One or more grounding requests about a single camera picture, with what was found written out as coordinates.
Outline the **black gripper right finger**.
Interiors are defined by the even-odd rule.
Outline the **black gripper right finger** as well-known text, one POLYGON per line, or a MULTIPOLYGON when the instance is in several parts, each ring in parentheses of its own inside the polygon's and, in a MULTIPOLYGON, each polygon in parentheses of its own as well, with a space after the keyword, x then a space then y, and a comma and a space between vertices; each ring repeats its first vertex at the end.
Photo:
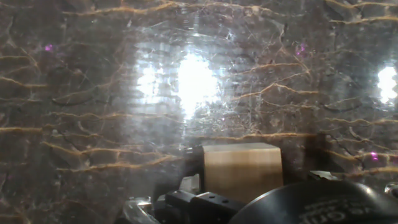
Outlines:
POLYGON ((305 181, 311 170, 327 165, 325 134, 307 136, 302 144, 286 145, 281 149, 284 184, 305 181))

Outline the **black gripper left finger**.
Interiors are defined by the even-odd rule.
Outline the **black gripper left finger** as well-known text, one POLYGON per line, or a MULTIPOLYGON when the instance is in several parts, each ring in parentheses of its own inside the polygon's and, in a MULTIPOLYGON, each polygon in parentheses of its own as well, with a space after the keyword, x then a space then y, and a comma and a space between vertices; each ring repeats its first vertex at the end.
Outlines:
POLYGON ((182 168, 175 179, 155 185, 155 219, 162 224, 227 224, 245 204, 205 187, 205 153, 202 146, 181 150, 182 168), (199 190, 182 190, 185 177, 199 177, 199 190))

